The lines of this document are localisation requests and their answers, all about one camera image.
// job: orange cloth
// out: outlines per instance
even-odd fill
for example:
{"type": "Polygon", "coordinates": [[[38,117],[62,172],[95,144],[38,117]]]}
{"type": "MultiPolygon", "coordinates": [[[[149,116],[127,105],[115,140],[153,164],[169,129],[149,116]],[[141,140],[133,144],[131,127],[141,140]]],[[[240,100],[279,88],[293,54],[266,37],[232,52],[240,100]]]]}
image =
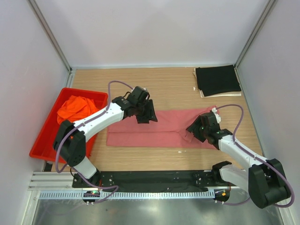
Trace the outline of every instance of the orange cloth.
{"type": "Polygon", "coordinates": [[[65,120],[74,122],[99,111],[94,100],[81,96],[71,96],[57,111],[57,122],[61,124],[65,120]]]}

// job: white cable carrier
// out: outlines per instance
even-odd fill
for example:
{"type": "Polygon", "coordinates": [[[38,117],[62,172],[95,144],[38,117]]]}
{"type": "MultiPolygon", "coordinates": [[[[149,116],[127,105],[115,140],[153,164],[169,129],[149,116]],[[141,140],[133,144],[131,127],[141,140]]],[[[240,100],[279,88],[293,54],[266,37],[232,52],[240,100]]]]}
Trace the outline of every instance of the white cable carrier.
{"type": "MultiPolygon", "coordinates": [[[[109,192],[100,192],[100,196],[84,197],[86,190],[64,190],[64,191],[41,191],[39,199],[102,199],[108,196],[109,192]]],[[[187,192],[187,193],[126,193],[116,192],[109,200],[131,200],[131,199],[187,199],[187,198],[214,198],[214,190],[207,192],[187,192]]]]}

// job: red plastic bin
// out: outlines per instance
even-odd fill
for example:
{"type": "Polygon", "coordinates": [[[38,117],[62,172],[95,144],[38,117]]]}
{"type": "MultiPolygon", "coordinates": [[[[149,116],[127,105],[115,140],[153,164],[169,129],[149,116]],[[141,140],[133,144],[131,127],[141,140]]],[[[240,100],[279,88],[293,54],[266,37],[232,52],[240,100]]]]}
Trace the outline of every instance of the red plastic bin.
{"type": "MultiPolygon", "coordinates": [[[[40,158],[46,161],[55,161],[56,151],[53,149],[53,142],[60,127],[57,123],[57,111],[61,108],[65,101],[70,98],[71,95],[93,99],[98,109],[103,109],[107,105],[107,93],[74,88],[63,88],[29,153],[30,157],[40,158]]],[[[86,143],[87,157],[90,157],[96,137],[97,135],[94,135],[86,143]]],[[[59,162],[66,163],[66,161],[61,157],[59,158],[59,162]]]]}

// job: wooden table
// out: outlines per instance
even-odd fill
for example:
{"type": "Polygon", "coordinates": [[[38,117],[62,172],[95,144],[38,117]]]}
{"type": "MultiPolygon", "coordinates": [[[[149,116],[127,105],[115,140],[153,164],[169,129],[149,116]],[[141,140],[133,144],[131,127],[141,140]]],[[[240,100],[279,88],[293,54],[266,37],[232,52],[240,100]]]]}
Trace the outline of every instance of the wooden table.
{"type": "MultiPolygon", "coordinates": [[[[243,106],[245,116],[237,138],[256,153],[262,153],[244,97],[201,98],[199,91],[194,91],[196,80],[192,67],[77,70],[73,88],[107,92],[111,80],[146,87],[155,110],[239,104],[243,106]]],[[[124,95],[126,91],[126,86],[112,84],[112,98],[124,95]]],[[[240,109],[227,107],[220,110],[220,115],[221,128],[233,131],[240,118],[240,109]]],[[[90,160],[100,171],[207,170],[226,160],[237,165],[219,150],[109,147],[106,146],[106,129],[98,133],[90,160]]]]}

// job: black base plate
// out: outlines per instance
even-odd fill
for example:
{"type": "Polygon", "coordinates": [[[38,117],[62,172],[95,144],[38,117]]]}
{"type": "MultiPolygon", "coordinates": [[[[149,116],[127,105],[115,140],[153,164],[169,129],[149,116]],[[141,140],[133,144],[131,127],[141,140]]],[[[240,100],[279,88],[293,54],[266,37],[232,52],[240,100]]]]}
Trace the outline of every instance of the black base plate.
{"type": "Polygon", "coordinates": [[[199,170],[101,172],[101,183],[103,187],[118,185],[119,192],[135,193],[205,192],[207,187],[228,186],[216,182],[212,172],[199,170]]]}

